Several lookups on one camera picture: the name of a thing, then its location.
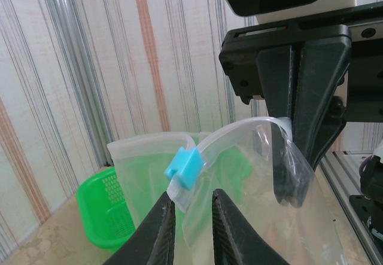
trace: plastic bag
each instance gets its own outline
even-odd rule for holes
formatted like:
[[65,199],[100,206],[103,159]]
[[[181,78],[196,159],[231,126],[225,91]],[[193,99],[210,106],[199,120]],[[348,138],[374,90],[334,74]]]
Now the plastic bag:
[[[279,204],[273,190],[272,154],[276,153],[272,150],[271,124],[275,123],[284,127],[284,146],[278,154],[292,176],[289,182],[307,189],[299,208]],[[211,199],[216,188],[226,191],[257,233],[290,264],[346,264],[314,172],[291,142],[289,132],[286,121],[257,117],[223,127],[202,141],[192,142],[186,133],[177,133],[177,138],[173,133],[163,133],[156,135],[156,140],[144,136],[124,141],[118,157],[113,144],[109,149],[137,226],[166,190],[169,181],[163,173],[178,147],[190,150],[193,143],[197,144],[205,165],[194,188],[181,188],[173,178],[167,190],[169,197],[186,211],[176,211],[176,265],[214,264]],[[137,140],[142,144],[139,148],[134,144]],[[138,153],[141,160],[148,160],[153,153],[156,156],[146,164],[138,161]]]

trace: striped wallpaper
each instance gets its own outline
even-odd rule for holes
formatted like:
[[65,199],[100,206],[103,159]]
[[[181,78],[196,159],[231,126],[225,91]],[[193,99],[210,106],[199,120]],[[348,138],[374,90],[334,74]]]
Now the striped wallpaper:
[[[105,162],[92,122],[112,141],[266,114],[264,102],[242,104],[218,61],[228,30],[256,24],[225,0],[63,1],[71,21],[50,0],[0,0],[0,261]],[[382,136],[381,124],[348,124],[334,148]]]

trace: green basket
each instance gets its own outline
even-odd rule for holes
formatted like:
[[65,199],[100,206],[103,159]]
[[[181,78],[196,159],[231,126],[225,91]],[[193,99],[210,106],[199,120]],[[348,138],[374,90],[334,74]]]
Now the green basket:
[[133,235],[135,227],[114,167],[85,181],[76,197],[91,243],[114,253]]

